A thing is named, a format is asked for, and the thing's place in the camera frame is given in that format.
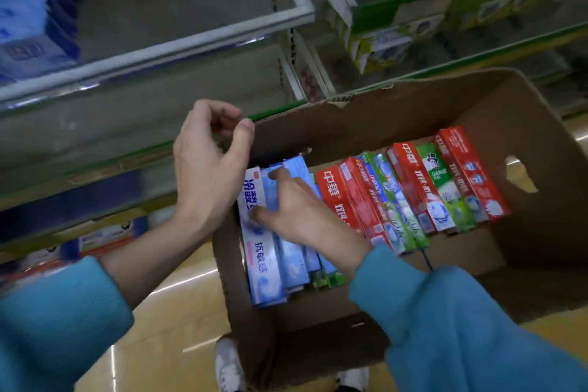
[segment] fingernail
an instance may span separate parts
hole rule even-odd
[[[245,118],[245,119],[241,120],[241,125],[247,127],[250,130],[254,130],[255,129],[254,122],[251,121],[250,118]]]

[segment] brown cardboard box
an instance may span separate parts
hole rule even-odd
[[[516,322],[584,305],[588,161],[519,73],[489,70],[408,81],[294,108],[257,123],[251,164],[267,165],[311,148],[307,164],[321,165],[455,124],[463,126],[512,215],[466,234],[435,236],[427,250],[432,266],[466,269]],[[537,193],[506,180],[509,156],[526,165]],[[347,287],[254,308],[238,224],[234,209],[215,233],[213,249],[251,386],[281,388],[383,359],[387,338],[347,300]],[[404,259],[427,270],[420,253]]]

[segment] teal sweatshirt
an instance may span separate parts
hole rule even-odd
[[[584,364],[515,325],[463,270],[421,273],[387,247],[349,298],[390,340],[400,390],[587,391]],[[92,257],[0,299],[0,391],[69,391],[130,329],[131,310]]]

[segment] sneaker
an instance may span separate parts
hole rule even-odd
[[[228,337],[219,339],[215,354],[215,374],[220,392],[249,391],[235,340]]]
[[[360,392],[368,390],[369,368],[349,369],[337,373],[335,376],[337,386],[347,386],[357,389]]]

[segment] tile floor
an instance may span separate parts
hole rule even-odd
[[[588,151],[588,115],[567,126]],[[76,391],[216,392],[214,345],[230,331],[220,283],[212,245],[206,243],[137,308],[133,328],[78,382]],[[588,361],[588,307],[526,327]],[[333,378],[325,378],[288,392],[333,388]],[[396,390],[383,364],[371,367],[370,390]]]

